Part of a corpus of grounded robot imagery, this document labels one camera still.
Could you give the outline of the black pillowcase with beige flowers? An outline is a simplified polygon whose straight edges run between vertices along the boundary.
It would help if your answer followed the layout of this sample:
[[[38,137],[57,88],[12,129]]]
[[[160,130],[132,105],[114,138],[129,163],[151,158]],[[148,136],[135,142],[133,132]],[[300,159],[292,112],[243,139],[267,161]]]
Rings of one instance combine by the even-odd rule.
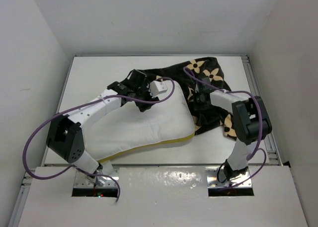
[[[139,68],[138,70],[152,79],[169,77],[179,84],[193,118],[195,135],[223,126],[224,136],[236,140],[237,135],[233,124],[233,116],[228,111],[211,105],[210,101],[207,101],[207,103],[200,102],[199,84],[184,72],[184,67],[191,70],[197,79],[210,83],[220,89],[231,90],[225,82],[224,72],[215,57],[197,58],[166,68]]]

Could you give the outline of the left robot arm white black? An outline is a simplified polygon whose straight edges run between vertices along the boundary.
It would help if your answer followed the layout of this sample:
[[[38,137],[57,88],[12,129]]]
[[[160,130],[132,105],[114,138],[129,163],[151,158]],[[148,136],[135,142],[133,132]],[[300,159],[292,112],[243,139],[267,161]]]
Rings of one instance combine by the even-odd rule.
[[[123,81],[110,84],[87,107],[77,108],[51,121],[46,145],[67,163],[74,165],[89,175],[91,179],[100,174],[101,164],[86,150],[84,133],[111,111],[122,107],[130,98],[136,99],[141,112],[157,101],[160,82],[151,80],[145,73],[132,70]]]

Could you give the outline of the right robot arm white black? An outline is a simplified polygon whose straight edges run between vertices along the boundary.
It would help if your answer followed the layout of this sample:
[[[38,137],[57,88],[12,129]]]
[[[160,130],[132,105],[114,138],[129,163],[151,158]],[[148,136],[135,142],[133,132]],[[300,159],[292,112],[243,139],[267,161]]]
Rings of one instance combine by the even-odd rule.
[[[259,150],[260,143],[272,132],[272,124],[260,96],[254,96],[247,91],[228,91],[217,88],[206,79],[196,81],[197,100],[200,105],[209,104],[222,108],[232,115],[236,143],[230,156],[221,165],[225,180],[230,181],[248,168],[248,162]]]

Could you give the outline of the white pillow with yellow edge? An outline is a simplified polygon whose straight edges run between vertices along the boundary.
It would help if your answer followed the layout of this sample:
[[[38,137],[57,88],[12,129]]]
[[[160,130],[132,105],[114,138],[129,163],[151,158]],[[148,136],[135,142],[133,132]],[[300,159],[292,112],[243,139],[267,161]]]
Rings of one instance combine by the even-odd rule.
[[[194,122],[177,82],[166,81],[172,96],[140,112],[129,102],[100,119],[84,133],[86,151],[113,164],[176,164],[171,153],[194,137]]]

